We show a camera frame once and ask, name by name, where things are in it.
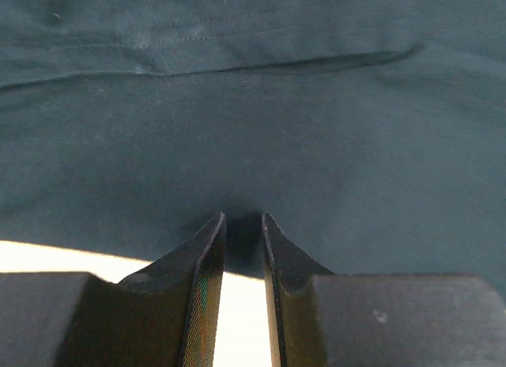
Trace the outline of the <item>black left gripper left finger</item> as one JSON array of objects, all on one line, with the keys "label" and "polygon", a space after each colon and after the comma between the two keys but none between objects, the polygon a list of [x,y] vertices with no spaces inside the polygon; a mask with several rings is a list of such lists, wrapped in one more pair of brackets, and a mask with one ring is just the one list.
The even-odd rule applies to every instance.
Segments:
[{"label": "black left gripper left finger", "polygon": [[226,219],[117,283],[85,272],[1,276],[4,366],[210,366]]}]

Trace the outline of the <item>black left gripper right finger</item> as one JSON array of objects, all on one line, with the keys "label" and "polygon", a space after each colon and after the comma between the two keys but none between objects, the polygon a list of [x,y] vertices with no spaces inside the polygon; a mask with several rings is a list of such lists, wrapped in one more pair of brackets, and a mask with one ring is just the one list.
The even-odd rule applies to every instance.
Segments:
[{"label": "black left gripper right finger", "polygon": [[275,366],[502,366],[505,303],[466,274],[335,274],[269,215],[262,246]]}]

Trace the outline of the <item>black t shirt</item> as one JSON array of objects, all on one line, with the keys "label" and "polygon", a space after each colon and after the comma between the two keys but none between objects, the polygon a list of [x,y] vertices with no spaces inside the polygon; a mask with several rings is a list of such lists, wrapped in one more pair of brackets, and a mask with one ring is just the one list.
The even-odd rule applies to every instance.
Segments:
[{"label": "black t shirt", "polygon": [[505,0],[1,0],[1,237],[155,259],[226,214],[505,289]]}]

